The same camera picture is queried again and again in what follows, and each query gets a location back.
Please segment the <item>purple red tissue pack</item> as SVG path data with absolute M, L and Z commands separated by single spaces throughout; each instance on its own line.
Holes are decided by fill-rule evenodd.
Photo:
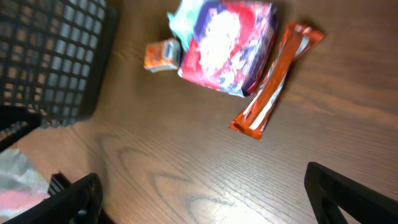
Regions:
M 274 43 L 276 12 L 271 2 L 204 3 L 178 75 L 230 95 L 252 95 Z

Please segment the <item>mint green snack packet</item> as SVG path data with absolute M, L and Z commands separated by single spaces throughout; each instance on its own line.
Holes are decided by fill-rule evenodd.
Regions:
M 204 3 L 204 0 L 181 0 L 174 13 L 167 13 L 170 30 L 180 40 L 185 52 L 189 48 L 193 30 Z

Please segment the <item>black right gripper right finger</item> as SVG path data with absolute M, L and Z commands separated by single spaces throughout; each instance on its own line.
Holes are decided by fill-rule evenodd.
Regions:
M 309 162 L 304 186 L 318 223 L 397 223 L 397 201 L 319 163 Z

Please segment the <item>orange red snack bar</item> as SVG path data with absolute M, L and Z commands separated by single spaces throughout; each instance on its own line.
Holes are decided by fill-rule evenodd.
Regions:
M 279 53 L 250 104 L 233 119 L 229 128 L 259 140 L 282 91 L 290 65 L 325 38 L 325 33 L 299 22 L 287 23 Z

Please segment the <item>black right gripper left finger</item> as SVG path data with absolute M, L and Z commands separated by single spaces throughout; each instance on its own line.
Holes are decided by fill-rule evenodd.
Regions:
M 48 193 L 49 198 L 6 224 L 103 224 L 103 186 L 98 174 L 90 173 L 71 183 L 59 172 L 51 176 Z

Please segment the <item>small orange box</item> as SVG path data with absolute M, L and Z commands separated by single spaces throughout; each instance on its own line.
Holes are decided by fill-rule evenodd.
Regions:
M 178 70 L 181 45 L 177 39 L 169 38 L 146 45 L 144 68 L 152 73 L 164 70 Z

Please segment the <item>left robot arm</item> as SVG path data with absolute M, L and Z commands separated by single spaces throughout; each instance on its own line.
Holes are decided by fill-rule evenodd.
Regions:
M 38 128 L 42 123 L 39 113 L 18 106 L 1 105 L 1 152 Z

